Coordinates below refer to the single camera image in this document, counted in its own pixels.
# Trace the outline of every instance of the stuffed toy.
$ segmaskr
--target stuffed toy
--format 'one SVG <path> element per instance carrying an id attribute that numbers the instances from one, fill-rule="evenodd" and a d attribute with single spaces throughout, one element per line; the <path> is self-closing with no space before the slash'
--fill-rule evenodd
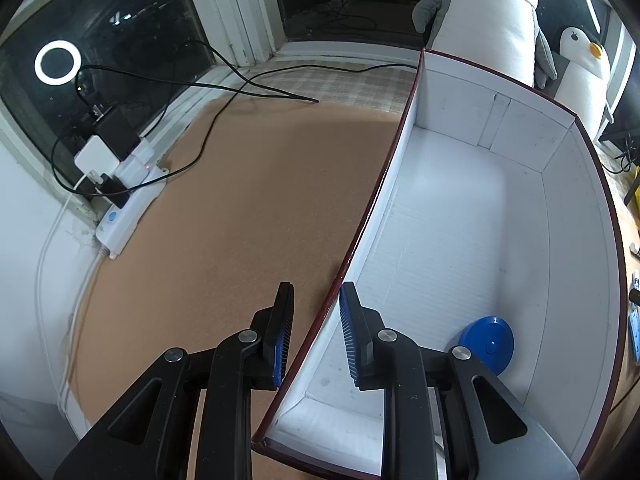
<path id="1" fill-rule="evenodd" d="M 559 54 L 553 52 L 558 78 L 548 84 L 541 81 L 541 88 L 575 112 L 593 140 L 598 135 L 603 113 L 613 122 L 607 103 L 609 57 L 601 45 L 577 27 L 562 32 L 559 50 Z"/>
<path id="2" fill-rule="evenodd" d="M 538 62 L 556 78 L 551 50 L 538 25 L 538 0 L 421 0 L 412 18 L 427 47 L 468 59 L 532 86 Z"/>

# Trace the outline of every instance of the blue round object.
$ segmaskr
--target blue round object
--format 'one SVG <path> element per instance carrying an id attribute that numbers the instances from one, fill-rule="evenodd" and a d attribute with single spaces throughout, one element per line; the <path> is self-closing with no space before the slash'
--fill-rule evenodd
<path id="1" fill-rule="evenodd" d="M 513 332 L 505 320 L 487 316 L 467 326 L 459 344 L 466 346 L 494 374 L 501 374 L 513 356 Z"/>

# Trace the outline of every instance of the white ring light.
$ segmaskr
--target white ring light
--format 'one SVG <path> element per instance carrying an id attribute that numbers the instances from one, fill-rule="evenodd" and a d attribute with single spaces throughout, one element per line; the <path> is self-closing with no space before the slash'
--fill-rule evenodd
<path id="1" fill-rule="evenodd" d="M 42 59 L 44 58 L 44 55 L 55 48 L 66 50 L 74 59 L 74 65 L 72 66 L 71 71 L 62 77 L 49 77 L 44 73 L 44 70 L 42 69 Z M 81 63 L 82 58 L 80 57 L 80 51 L 73 43 L 69 43 L 68 41 L 64 40 L 56 40 L 47 43 L 40 49 L 38 55 L 36 56 L 36 61 L 33 65 L 33 68 L 35 69 L 36 76 L 38 76 L 38 79 L 40 79 L 40 81 L 48 85 L 59 86 L 72 81 L 76 77 L 76 74 L 80 70 Z"/>

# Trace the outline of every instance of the open cardboard box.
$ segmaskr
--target open cardboard box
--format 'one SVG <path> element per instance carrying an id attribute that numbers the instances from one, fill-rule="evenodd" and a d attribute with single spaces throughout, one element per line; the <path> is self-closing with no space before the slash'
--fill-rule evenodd
<path id="1" fill-rule="evenodd" d="M 380 474 L 383 392 L 350 378 L 338 288 L 418 345 L 446 350 L 500 316 L 500 379 L 584 465 L 622 362 L 622 239 L 575 114 L 518 82 L 424 52 L 398 133 L 326 300 L 254 449 L 326 478 Z"/>

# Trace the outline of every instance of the penguin beak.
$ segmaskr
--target penguin beak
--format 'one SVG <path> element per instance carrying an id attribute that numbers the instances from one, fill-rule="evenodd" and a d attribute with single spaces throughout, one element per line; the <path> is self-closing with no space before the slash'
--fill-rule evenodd
<path id="1" fill-rule="evenodd" d="M 597 44 L 597 43 L 593 43 L 593 41 L 589 44 L 589 50 L 591 50 L 591 53 L 593 54 L 593 57 L 595 59 L 602 59 L 602 47 Z"/>

